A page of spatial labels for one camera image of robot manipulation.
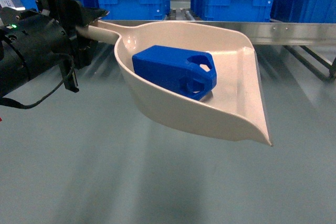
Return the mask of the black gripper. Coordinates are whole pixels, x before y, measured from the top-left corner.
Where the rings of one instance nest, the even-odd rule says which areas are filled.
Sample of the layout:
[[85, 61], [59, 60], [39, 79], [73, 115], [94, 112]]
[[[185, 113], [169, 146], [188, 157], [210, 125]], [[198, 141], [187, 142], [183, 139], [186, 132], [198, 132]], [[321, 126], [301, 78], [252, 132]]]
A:
[[76, 28], [106, 17], [109, 11], [86, 8], [78, 0], [35, 0], [39, 13], [34, 17], [33, 78], [58, 65], [67, 90], [78, 92], [74, 69], [89, 65], [92, 41]]

